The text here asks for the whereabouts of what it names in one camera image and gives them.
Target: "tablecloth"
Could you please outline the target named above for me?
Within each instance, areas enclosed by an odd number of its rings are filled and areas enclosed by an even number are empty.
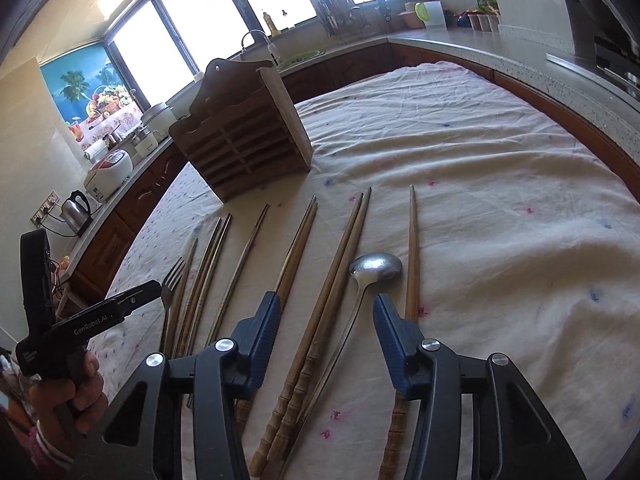
[[[196,349],[242,247],[271,205],[226,314],[222,335],[252,316],[313,194],[319,208],[243,445],[250,460],[321,288],[358,192],[372,197],[358,253],[406,264],[408,186],[420,224],[420,328],[458,354],[509,355],[545,403],[589,479],[606,477],[640,428],[640,205],[567,131],[530,105],[448,62],[401,68],[297,105],[312,141],[309,174],[227,204],[188,164],[129,250],[110,294],[162,280],[191,237],[233,221]],[[286,478],[376,478],[394,389],[372,324],[375,294],[404,307],[403,276],[371,287],[350,339],[289,461]],[[349,283],[332,344],[356,293]],[[155,301],[90,343],[105,390],[119,387],[158,348]],[[412,403],[397,478],[414,431]],[[470,403],[463,403],[460,478],[470,470]],[[183,417],[185,478],[194,478]]]

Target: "stainless steel kettle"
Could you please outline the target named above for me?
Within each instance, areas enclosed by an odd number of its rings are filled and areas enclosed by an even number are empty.
[[[86,205],[86,208],[76,202],[76,199],[80,198]],[[62,213],[60,216],[71,228],[71,230],[78,236],[82,234],[89,227],[89,224],[93,221],[91,218],[91,206],[84,193],[76,190],[69,198],[67,198],[62,204]]]

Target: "human hand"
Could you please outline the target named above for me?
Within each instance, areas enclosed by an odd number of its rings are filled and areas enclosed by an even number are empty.
[[[104,414],[109,401],[102,392],[104,379],[98,373],[100,363],[94,354],[84,355],[84,373],[86,379],[76,388],[70,379],[43,380],[32,386],[29,395],[31,405],[38,413],[40,432],[57,450],[73,457],[76,445],[71,442],[53,409],[73,399],[74,406],[82,411],[76,419],[76,428],[80,433],[88,433]]]

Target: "power outlet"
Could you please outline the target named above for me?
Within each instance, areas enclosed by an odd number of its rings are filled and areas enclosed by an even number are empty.
[[[58,202],[60,202],[60,197],[55,191],[49,193],[46,200],[42,203],[42,205],[38,208],[35,215],[31,217],[31,221],[36,224],[37,227],[40,227],[42,223],[42,219],[44,218],[44,209],[51,211],[53,206],[55,206]]]

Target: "metal spoon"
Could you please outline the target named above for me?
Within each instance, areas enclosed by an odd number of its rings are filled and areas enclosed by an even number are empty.
[[[349,320],[347,321],[347,326],[344,328],[342,335],[340,336],[340,340],[338,344],[335,346],[334,353],[331,355],[331,359],[329,359],[329,363],[326,368],[322,372],[322,376],[318,381],[318,385],[314,390],[309,400],[305,403],[305,406],[309,408],[313,408],[316,400],[322,394],[322,390],[326,382],[329,379],[329,375],[334,370],[335,364],[338,362],[338,358],[340,357],[340,353],[344,348],[345,343],[347,342],[347,338],[351,333],[351,329],[353,327],[353,323],[356,321],[356,316],[358,315],[358,311],[360,310],[360,305],[362,304],[362,299],[364,298],[364,293],[373,283],[377,282],[386,282],[386,280],[390,280],[400,274],[402,274],[402,262],[400,258],[397,256],[393,256],[388,253],[369,253],[363,254],[362,256],[357,257],[352,261],[349,266],[349,273],[353,276],[358,282],[358,294],[356,296],[356,302],[353,306],[353,310],[351,311],[351,315],[349,316]],[[310,413],[309,410],[303,409],[303,414],[305,414],[304,418],[308,416]]]

